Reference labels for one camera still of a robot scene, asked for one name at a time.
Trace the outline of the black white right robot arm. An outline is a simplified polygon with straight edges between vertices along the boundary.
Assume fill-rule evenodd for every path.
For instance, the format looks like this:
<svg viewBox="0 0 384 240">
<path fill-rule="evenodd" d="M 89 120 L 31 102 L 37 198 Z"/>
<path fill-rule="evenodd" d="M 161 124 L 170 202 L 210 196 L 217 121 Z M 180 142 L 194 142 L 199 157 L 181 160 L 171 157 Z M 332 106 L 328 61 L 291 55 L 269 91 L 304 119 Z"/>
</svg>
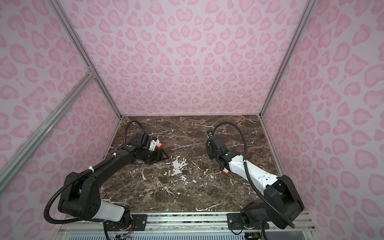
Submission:
<svg viewBox="0 0 384 240">
<path fill-rule="evenodd" d="M 293 221 L 301 214 L 305 206 L 298 191 L 286 175 L 270 174 L 251 162 L 244 156 L 231 151 L 219 135 L 208 137 L 207 154 L 211 160 L 216 160 L 221 172 L 225 175 L 236 174 L 256 189 L 261 203 L 255 201 L 242 208 L 240 214 L 229 218 L 230 230 L 241 228 L 255 229 L 262 222 L 272 222 L 277 228 L 293 228 Z"/>
</svg>

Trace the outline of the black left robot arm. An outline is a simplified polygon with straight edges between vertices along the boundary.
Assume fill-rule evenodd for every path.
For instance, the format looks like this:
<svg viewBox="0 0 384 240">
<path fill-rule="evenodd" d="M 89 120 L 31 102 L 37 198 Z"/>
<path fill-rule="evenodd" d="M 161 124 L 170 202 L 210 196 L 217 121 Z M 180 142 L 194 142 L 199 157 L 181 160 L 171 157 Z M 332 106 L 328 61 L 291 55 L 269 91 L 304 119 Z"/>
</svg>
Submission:
<svg viewBox="0 0 384 240">
<path fill-rule="evenodd" d="M 100 194 L 103 184 L 120 169 L 136 161 L 151 165 L 168 158 L 159 139 L 136 134 L 131 143 L 119 147 L 109 158 L 88 170 L 67 176 L 60 193 L 59 212 L 80 221 L 123 222 L 129 209 L 103 201 Z"/>
</svg>

